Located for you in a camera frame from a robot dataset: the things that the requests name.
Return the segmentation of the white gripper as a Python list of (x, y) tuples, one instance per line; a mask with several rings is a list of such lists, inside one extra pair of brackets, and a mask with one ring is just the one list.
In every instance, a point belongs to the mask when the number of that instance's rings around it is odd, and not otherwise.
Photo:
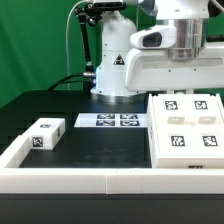
[(129, 91), (224, 87), (224, 43), (208, 43), (194, 59), (170, 59), (167, 50), (132, 49), (127, 56)]

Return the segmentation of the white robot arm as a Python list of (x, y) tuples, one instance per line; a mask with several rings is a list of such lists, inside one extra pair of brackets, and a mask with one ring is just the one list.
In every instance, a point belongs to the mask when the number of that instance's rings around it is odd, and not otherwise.
[(130, 36), (125, 68), (115, 54), (97, 70), (97, 96), (114, 100), (146, 91), (224, 86), (224, 44), (206, 41), (209, 0), (140, 0), (156, 24)]

